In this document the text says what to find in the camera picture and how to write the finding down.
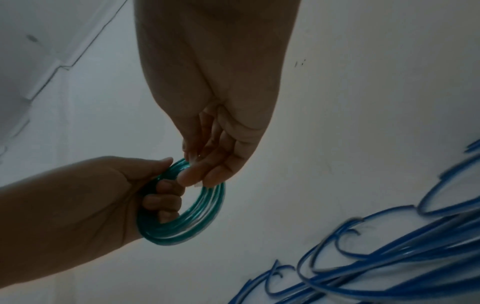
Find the cable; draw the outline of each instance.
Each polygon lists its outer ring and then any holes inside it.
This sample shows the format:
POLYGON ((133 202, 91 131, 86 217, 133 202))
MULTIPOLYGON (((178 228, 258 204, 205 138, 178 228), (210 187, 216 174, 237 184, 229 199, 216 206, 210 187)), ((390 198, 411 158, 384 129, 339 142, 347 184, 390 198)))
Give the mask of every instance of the cable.
MULTIPOLYGON (((480 150, 480 140, 467 146, 465 153, 480 150)), ((277 304, 311 303, 327 294, 356 299, 361 303, 379 301, 405 301, 431 299, 480 291, 480 275, 465 278, 472 270, 480 270, 480 196, 437 210, 427 211, 431 200, 461 173, 480 163, 480 154, 455 165, 439 176, 439 182, 420 201, 413 205, 389 208, 367 217, 346 220, 328 234, 318 245, 310 249, 298 261, 296 267, 280 265, 275 261, 272 268, 256 278, 256 285, 265 282, 265 292, 277 304), (346 234, 360 235, 355 226, 399 211, 434 219, 431 223, 384 245, 369 254, 348 252, 341 248, 340 239, 346 234), (327 269, 315 268, 319 255, 330 243, 334 243, 340 254, 356 261, 350 265, 327 269), (386 290, 356 290, 342 287, 362 275, 394 264, 441 261, 442 266, 409 279, 386 290), (303 265, 313 276, 302 273, 303 265), (273 292, 270 280, 280 270, 295 270, 301 283, 273 292)), ((254 289, 249 280, 242 290, 230 301, 240 304, 254 289)))
MULTIPOLYGON (((184 159, 173 164, 166 172, 150 181, 141 191, 142 195, 156 193, 155 187, 162 179, 174 180, 178 174, 189 167, 184 159)), ((140 208, 137 226, 140 234, 157 245, 176 245, 183 243, 202 232, 220 212, 225 197, 225 184, 215 188, 201 189, 196 202, 172 222, 160 224, 157 213, 140 208)))

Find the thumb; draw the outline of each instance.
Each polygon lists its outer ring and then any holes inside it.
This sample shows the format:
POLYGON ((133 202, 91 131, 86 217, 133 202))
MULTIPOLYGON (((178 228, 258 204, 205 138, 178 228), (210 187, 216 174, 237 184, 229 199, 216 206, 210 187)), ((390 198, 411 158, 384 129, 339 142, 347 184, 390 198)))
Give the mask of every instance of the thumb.
POLYGON ((188 118, 173 117, 171 120, 183 136, 183 151, 186 154, 198 155, 203 148, 200 116, 197 115, 188 118))
POLYGON ((164 173, 174 162, 171 157, 162 160, 115 157, 109 166, 128 180, 148 179, 164 173))

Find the tangled blue cable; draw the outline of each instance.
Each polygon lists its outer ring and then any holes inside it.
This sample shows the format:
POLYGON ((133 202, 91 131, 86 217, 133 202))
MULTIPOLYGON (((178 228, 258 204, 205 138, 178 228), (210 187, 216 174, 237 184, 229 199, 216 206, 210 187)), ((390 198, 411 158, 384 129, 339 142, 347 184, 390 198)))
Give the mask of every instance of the tangled blue cable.
MULTIPOLYGON (((480 150, 480 140, 467 146, 465 153, 480 150)), ((399 206, 383 210, 367 217, 351 218, 338 226, 332 233, 318 245, 310 249, 298 261, 296 267, 280 265, 275 261, 273 267, 248 282, 229 304, 240 304, 259 284, 265 282, 265 292, 271 298, 278 299, 277 304, 286 303, 311 303, 319 300, 326 294, 336 294, 342 297, 359 300, 360 303, 378 301, 406 301, 426 298, 440 298, 458 294, 479 291, 480 275, 468 278, 449 280, 446 278, 459 277, 461 274, 480 269, 480 196, 457 203, 452 206, 434 211, 427 211, 427 207, 435 195, 447 184, 452 182, 462 172, 480 162, 477 154, 464 162, 454 166, 439 176, 440 181, 420 201, 414 205, 399 206), (410 232, 391 243, 375 250, 370 254, 348 252, 340 248, 340 239, 346 234, 360 233, 355 226, 368 222, 386 214, 412 210, 423 217, 436 220, 413 232, 410 232), (344 256, 356 259, 347 266, 329 269, 315 268, 317 257, 323 249, 334 243, 336 249, 344 256), (356 290, 342 288, 342 285, 352 282, 364 273, 397 263, 412 263, 455 258, 450 263, 409 279, 387 290, 356 290), (308 261, 308 266, 313 277, 302 274, 302 266, 308 261), (301 279, 301 283, 281 291, 272 292, 270 280, 274 275, 282 275, 281 270, 294 270, 301 279)))
MULTIPOLYGON (((173 164, 166 172, 150 181, 142 195, 156 193, 155 187, 162 179, 175 180, 180 172, 187 169, 189 163, 182 159, 173 164)), ((160 224, 157 213, 140 208, 136 224, 140 234, 157 245, 175 245, 185 242, 202 232, 220 212, 225 197, 225 184, 215 188, 201 189, 196 202, 176 220, 160 224)))

